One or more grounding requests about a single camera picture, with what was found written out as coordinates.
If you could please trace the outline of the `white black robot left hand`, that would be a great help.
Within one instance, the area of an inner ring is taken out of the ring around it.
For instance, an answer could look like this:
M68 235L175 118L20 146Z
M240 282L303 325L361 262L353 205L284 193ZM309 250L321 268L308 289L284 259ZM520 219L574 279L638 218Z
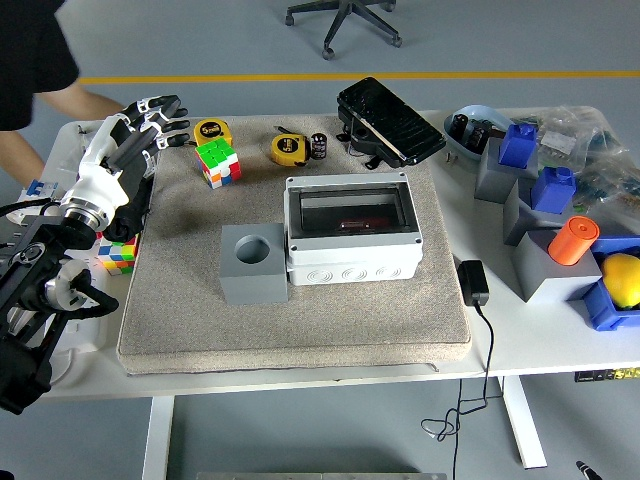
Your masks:
M187 113L178 96L164 95L106 117L80 160L77 182L60 202L62 215L106 228L155 173L158 152L189 139Z

